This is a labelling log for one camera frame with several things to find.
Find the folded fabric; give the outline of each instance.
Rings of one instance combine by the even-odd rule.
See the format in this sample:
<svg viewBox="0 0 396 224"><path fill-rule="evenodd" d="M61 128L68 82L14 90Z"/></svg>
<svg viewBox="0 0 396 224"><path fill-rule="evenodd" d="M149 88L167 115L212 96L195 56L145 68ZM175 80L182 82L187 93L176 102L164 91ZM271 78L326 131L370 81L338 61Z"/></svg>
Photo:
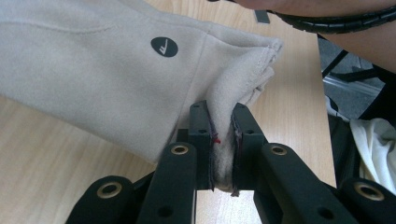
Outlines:
<svg viewBox="0 0 396 224"><path fill-rule="evenodd" d="M350 128L361 154L360 176L396 194L396 130L384 119L352 119Z"/></svg>
<svg viewBox="0 0 396 224"><path fill-rule="evenodd" d="M231 112L273 75L282 43L139 0L0 2L0 93L156 162L207 100L230 189Z"/></svg>

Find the logo patch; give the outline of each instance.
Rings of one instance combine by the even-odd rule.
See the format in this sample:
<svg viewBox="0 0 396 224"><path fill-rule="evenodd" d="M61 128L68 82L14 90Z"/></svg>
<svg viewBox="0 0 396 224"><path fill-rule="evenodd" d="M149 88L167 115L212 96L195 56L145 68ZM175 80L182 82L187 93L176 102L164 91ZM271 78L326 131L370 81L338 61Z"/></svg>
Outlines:
<svg viewBox="0 0 396 224"><path fill-rule="evenodd" d="M151 46L163 57L171 58L177 55L177 44L171 38L163 36L156 37L151 40Z"/></svg>

